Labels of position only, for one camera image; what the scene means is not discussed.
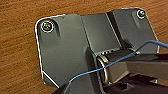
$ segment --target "screw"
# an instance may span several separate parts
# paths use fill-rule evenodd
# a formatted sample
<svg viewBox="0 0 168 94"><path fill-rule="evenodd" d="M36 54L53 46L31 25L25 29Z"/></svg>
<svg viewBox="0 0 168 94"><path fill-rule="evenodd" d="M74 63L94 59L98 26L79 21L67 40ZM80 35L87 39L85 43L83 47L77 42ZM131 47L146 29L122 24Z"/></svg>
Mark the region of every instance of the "screw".
<svg viewBox="0 0 168 94"><path fill-rule="evenodd" d="M41 28L44 32L51 32L53 30L53 24L50 21L42 23Z"/></svg>
<svg viewBox="0 0 168 94"><path fill-rule="evenodd" d="M138 10L137 11L137 16L139 17L139 18L144 18L145 17L145 11L143 11L143 10Z"/></svg>

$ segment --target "cable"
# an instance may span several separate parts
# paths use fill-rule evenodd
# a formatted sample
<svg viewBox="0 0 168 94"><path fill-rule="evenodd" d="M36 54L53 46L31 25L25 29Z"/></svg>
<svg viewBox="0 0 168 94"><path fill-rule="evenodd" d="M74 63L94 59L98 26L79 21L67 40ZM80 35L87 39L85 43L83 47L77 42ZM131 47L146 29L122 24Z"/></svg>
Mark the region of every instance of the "cable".
<svg viewBox="0 0 168 94"><path fill-rule="evenodd" d="M90 73L93 73L93 72L100 71L100 70L105 69L105 68L107 68L107 67L109 67L109 66L111 66L111 65L113 65L113 64L115 64L115 63L117 63L119 61L122 61L122 60L124 60L126 58L132 57L132 56L134 56L136 54L136 52L138 52L140 49L142 49L144 46L146 46L149 43L153 43L153 44L156 44L156 45L159 45L161 47L164 47L164 48L168 49L168 44L165 44L165 43L162 43L162 42L158 42L158 41L155 41L155 40L149 40L148 42L146 42L145 44L140 46L136 51L132 52L131 54L126 55L126 56L124 56L124 57L122 57L122 58L120 58L120 59L118 59L118 60L116 60L116 61L114 61L114 62L112 62L112 63L110 63L108 65L106 65L105 67L102 67L102 68L99 68L99 69L95 69L95 70L92 70L92 71L88 71L88 72L84 72L84 73L81 73L79 75L76 75L69 82L72 82L74 79L76 79L76 78L78 78L78 77L80 77L82 75L86 75L86 74L90 74Z"/></svg>

